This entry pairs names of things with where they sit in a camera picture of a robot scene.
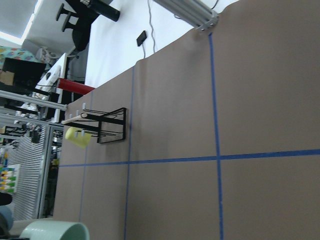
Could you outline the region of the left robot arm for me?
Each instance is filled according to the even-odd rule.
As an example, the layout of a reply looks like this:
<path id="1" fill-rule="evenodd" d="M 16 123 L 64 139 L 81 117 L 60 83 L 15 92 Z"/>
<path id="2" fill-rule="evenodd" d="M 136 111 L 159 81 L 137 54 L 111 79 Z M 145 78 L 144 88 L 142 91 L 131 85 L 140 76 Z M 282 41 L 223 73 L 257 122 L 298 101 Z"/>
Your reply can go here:
<path id="1" fill-rule="evenodd" d="M 0 237 L 4 238 L 9 235 L 9 230 L 13 226 L 12 211 L 8 207 L 12 203 L 12 195 L 0 193 Z"/>

